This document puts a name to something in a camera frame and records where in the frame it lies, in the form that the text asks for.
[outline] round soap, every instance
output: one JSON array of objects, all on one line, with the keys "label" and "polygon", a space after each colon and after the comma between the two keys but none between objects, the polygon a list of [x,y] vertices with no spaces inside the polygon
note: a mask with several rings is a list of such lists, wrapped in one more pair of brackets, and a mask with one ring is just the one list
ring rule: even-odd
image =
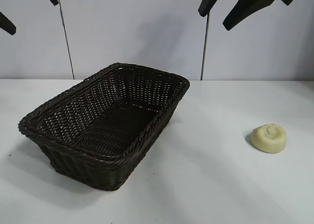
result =
[{"label": "round soap", "polygon": [[286,146],[287,135],[280,126],[276,124],[266,124],[252,131],[251,142],[261,151],[279,153]]}]

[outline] wicker basket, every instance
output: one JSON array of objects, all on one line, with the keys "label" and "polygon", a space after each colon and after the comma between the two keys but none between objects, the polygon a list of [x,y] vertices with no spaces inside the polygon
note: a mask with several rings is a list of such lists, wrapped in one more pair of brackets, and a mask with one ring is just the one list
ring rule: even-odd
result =
[{"label": "wicker basket", "polygon": [[158,138],[189,81],[115,63],[66,90],[19,123],[59,173],[117,190]]}]

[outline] dark brown wicker basket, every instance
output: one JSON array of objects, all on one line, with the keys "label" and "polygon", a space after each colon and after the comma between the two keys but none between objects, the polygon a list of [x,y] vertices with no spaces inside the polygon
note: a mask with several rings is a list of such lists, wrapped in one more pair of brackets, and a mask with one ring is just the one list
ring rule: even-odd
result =
[{"label": "dark brown wicker basket", "polygon": [[144,158],[188,88],[181,76],[115,63],[27,114],[19,130],[57,172],[113,191]]}]

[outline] white wall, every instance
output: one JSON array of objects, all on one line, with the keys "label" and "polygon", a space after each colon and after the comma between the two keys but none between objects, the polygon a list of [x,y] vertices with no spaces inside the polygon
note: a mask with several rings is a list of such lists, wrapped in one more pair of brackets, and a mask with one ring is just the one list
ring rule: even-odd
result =
[{"label": "white wall", "polygon": [[0,78],[72,78],[58,6],[0,0],[0,12],[17,27],[13,36],[0,29]]},{"label": "white wall", "polygon": [[210,13],[204,79],[314,79],[314,0],[279,0],[226,31],[238,0],[218,0]]},{"label": "white wall", "polygon": [[114,62],[200,79],[201,0],[61,0],[76,78]]}]

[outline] white table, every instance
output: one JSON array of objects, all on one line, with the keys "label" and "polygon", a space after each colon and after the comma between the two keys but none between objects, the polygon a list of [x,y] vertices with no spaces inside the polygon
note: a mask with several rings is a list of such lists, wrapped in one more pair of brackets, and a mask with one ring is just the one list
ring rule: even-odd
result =
[{"label": "white table", "polygon": [[[313,224],[314,88],[296,82],[191,82],[145,159],[116,192],[54,172],[17,130],[35,107],[78,83],[0,80],[1,224]],[[277,123],[279,154],[250,146]]]}]

